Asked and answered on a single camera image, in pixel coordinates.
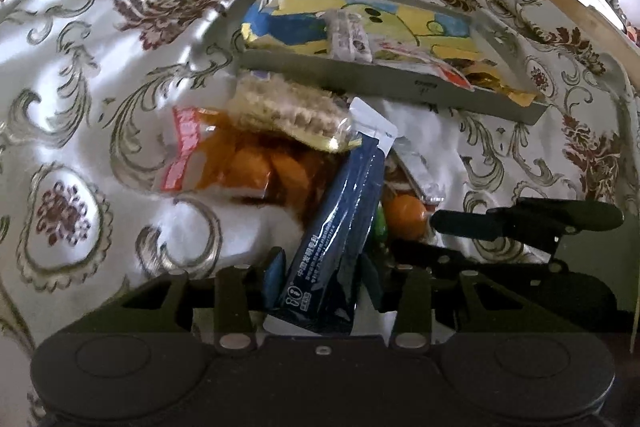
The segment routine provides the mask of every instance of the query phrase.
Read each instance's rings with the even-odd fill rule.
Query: bed
[[[443,207],[594,198],[636,216],[638,100],[620,63],[548,0],[425,1],[483,10],[550,103],[526,126],[369,100],[433,159]],[[291,253],[301,230],[281,209],[152,191],[162,108],[233,93],[243,0],[0,3],[0,421],[36,425],[28,364],[48,335],[159,273]],[[541,260],[513,241],[438,241],[479,262]]]

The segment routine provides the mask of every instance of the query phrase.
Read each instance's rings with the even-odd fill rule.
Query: white packet
[[[369,38],[358,14],[346,10],[327,10],[322,18],[326,22],[329,58],[371,63],[373,57]]]
[[[399,137],[394,142],[393,152],[422,203],[435,206],[442,203],[446,196],[444,187],[436,183],[427,168],[425,158],[414,149],[412,143],[404,136]]]

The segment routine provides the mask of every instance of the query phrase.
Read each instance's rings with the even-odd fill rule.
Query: food wrapper
[[[463,69],[463,71],[466,79],[474,86],[485,87],[486,89],[502,93],[521,107],[529,107],[537,98],[537,94],[535,93],[507,86],[500,79],[500,73],[498,73],[497,68],[490,64],[476,62]]]
[[[329,58],[347,62],[371,63],[369,38],[361,17],[347,10],[327,10],[323,15],[329,41]]]
[[[454,86],[469,91],[474,90],[464,74],[444,60],[432,57],[417,46],[410,46],[383,38],[372,38],[370,44],[376,64],[401,70],[416,71],[417,73],[433,74],[446,82],[454,84]]]
[[[171,108],[162,141],[171,160],[156,178],[157,190],[281,204],[303,222],[341,160],[284,136],[238,129],[226,112],[210,108]]]
[[[245,73],[227,107],[241,129],[275,132],[319,151],[340,153],[361,143],[349,111],[330,92],[286,82],[279,74]]]
[[[324,195],[289,267],[271,315],[316,333],[349,333],[358,288],[358,256],[378,207],[385,155],[364,136]]]
[[[405,137],[396,139],[392,150],[398,160],[399,168],[404,172],[420,201],[428,206],[441,204],[445,199],[445,189],[436,183],[429,172],[424,156],[418,153]]]

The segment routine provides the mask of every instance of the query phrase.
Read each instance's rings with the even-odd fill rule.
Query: orange snack bag
[[[309,198],[310,179],[305,168],[292,156],[281,151],[272,152],[271,164],[285,191],[285,204],[302,213]]]
[[[259,147],[239,149],[225,169],[222,184],[225,187],[244,187],[249,190],[264,190],[269,187],[271,164]]]
[[[161,192],[206,190],[282,204],[305,221],[341,161],[289,137],[238,129],[223,111],[174,107],[164,123],[170,161],[156,178]]]

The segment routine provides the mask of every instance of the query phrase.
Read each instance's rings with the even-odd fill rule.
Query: blue stick package
[[[273,314],[312,331],[351,330],[356,265],[380,199],[384,153],[362,136],[307,228]]]

